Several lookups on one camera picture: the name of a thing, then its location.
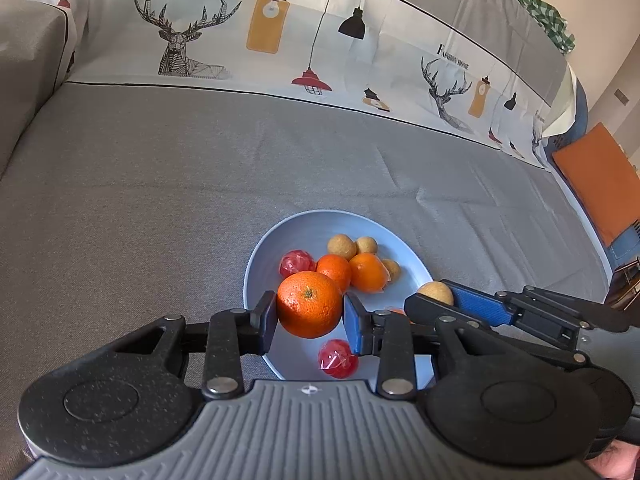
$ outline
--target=plate rim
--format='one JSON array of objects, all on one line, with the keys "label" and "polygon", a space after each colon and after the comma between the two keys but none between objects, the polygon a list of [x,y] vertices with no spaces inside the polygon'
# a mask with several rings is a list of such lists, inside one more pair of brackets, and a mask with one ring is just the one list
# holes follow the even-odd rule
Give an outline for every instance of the plate rim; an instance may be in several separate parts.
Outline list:
[{"label": "plate rim", "polygon": [[[391,229],[388,229],[388,228],[384,227],[382,224],[379,224],[378,222],[376,222],[375,220],[372,220],[371,218],[367,218],[366,216],[362,216],[362,215],[359,215],[357,213],[352,213],[351,211],[342,211],[340,209],[309,209],[308,211],[302,211],[300,213],[295,213],[293,215],[287,216],[283,220],[280,220],[277,224],[273,225],[267,232],[265,232],[265,234],[262,235],[262,237],[260,238],[258,243],[255,245],[254,250],[251,253],[251,256],[249,256],[249,261],[246,263],[246,267],[244,269],[244,280],[243,280],[243,284],[242,284],[242,303],[244,304],[244,308],[245,309],[250,310],[249,306],[247,305],[247,300],[246,300],[247,282],[248,282],[248,279],[249,279],[249,268],[251,267],[251,264],[254,261],[255,255],[256,255],[258,249],[260,249],[260,246],[262,245],[262,243],[264,242],[266,237],[269,236],[273,231],[275,231],[278,227],[280,227],[285,222],[288,222],[289,220],[291,220],[293,218],[296,218],[298,216],[303,216],[303,215],[307,215],[307,214],[311,214],[311,213],[342,213],[342,214],[346,214],[346,215],[350,215],[350,216],[355,216],[355,217],[361,218],[363,220],[366,220],[367,222],[371,222],[371,223],[377,225],[378,227],[384,229],[389,234],[393,235],[395,238],[400,240],[400,242],[409,251],[411,251],[415,255],[415,257],[418,259],[418,261],[420,261],[420,263],[424,267],[425,272],[428,274],[428,276],[431,279],[431,281],[433,281],[433,276],[429,272],[429,269],[427,269],[427,266],[424,264],[424,262],[420,259],[420,257],[415,253],[415,251],[411,247],[409,247],[409,245],[404,240],[402,240],[401,237],[399,237],[397,234],[395,234]],[[267,363],[267,366],[271,369],[271,371],[276,375],[276,377],[279,378],[280,380],[284,381],[285,378],[282,376],[281,373],[279,373],[279,371],[276,370],[275,366],[271,363],[271,360],[267,357],[267,354],[263,355],[262,358],[263,358],[264,362]]]}]

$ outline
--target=blue plate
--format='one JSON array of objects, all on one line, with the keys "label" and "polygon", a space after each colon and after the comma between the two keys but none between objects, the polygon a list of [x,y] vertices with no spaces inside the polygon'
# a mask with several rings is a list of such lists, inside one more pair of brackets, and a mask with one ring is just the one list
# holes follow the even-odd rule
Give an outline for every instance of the blue plate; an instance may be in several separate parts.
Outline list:
[{"label": "blue plate", "polygon": [[[309,252],[317,261],[326,254],[326,244],[334,235],[344,233],[352,240],[371,236],[378,242],[380,259],[390,258],[402,267],[402,275],[387,285],[380,294],[364,294],[355,290],[367,310],[402,308],[404,300],[423,283],[432,281],[420,258],[400,238],[373,220],[346,211],[305,211],[274,225],[256,245],[244,273],[244,307],[252,309],[265,290],[278,290],[282,277],[278,272],[280,259],[293,249]],[[303,339],[291,335],[278,324],[271,351],[264,360],[281,379],[290,381],[331,380],[318,367],[318,352],[329,339],[344,339],[342,322],[328,335]],[[431,358],[415,359],[418,387],[423,388],[433,376]],[[351,379],[364,379],[375,387],[378,358],[360,358],[358,370]]]}]

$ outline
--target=deer antler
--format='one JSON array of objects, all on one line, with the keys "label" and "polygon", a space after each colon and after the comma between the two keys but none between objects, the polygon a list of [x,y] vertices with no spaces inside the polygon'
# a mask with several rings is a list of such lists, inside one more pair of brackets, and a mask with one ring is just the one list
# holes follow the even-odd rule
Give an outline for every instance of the deer antler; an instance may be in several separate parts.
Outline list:
[{"label": "deer antler", "polygon": [[453,86],[450,89],[445,91],[443,95],[439,95],[438,94],[438,85],[436,83],[436,76],[438,75],[438,71],[436,70],[436,72],[433,75],[431,75],[429,73],[430,66],[433,63],[435,63],[437,60],[438,60],[438,58],[428,62],[426,66],[424,64],[424,57],[420,60],[420,66],[422,68],[422,77],[424,78],[424,80],[427,83],[429,83],[429,86],[433,90],[434,94],[436,94],[438,97],[441,97],[441,98],[445,99],[445,98],[448,98],[448,97],[450,97],[452,95],[463,94],[463,93],[467,92],[471,88],[471,83],[469,83],[469,86],[467,86],[465,88],[465,86],[466,86],[466,75],[463,72],[462,73],[463,83],[462,83],[462,86],[460,88],[458,88],[458,80],[456,79],[456,82],[453,83]]},{"label": "deer antler", "polygon": [[214,27],[215,25],[220,25],[220,23],[226,22],[229,18],[231,18],[240,7],[242,2],[238,2],[238,4],[231,9],[230,13],[226,13],[226,1],[220,0],[220,12],[213,15],[213,18],[207,21],[207,7],[202,7],[202,17],[194,23],[189,24],[189,28],[184,31],[187,36],[187,41],[196,40],[200,37],[199,30],[207,27]]},{"label": "deer antler", "polygon": [[138,3],[138,0],[133,0],[133,1],[136,4],[136,9],[138,10],[140,16],[142,16],[143,20],[151,23],[151,25],[160,27],[167,34],[175,34],[175,31],[171,26],[171,22],[168,19],[166,19],[164,16],[164,13],[166,11],[166,4],[164,4],[164,7],[160,11],[160,14],[156,18],[156,12],[154,10],[151,10],[151,0],[145,0],[144,9],[140,8],[140,4]]}]

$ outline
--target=green plaid fabric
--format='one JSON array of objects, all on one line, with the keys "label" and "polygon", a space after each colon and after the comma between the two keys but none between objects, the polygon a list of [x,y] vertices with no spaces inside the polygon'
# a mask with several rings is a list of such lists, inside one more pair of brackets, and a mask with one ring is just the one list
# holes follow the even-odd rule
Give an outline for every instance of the green plaid fabric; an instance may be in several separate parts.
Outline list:
[{"label": "green plaid fabric", "polygon": [[575,48],[575,36],[566,30],[566,20],[558,9],[542,0],[517,0],[545,29],[549,39],[565,56]]}]

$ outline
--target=silver bolt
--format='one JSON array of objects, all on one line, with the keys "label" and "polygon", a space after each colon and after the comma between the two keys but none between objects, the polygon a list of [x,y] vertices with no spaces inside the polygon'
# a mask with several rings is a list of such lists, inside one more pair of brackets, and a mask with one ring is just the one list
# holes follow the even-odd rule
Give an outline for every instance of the silver bolt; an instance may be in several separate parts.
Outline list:
[{"label": "silver bolt", "polygon": [[414,386],[406,379],[387,379],[382,383],[382,389],[389,395],[406,395],[413,391]]},{"label": "silver bolt", "polygon": [[207,381],[207,390],[212,394],[230,394],[237,387],[238,383],[231,377],[214,377]]}]

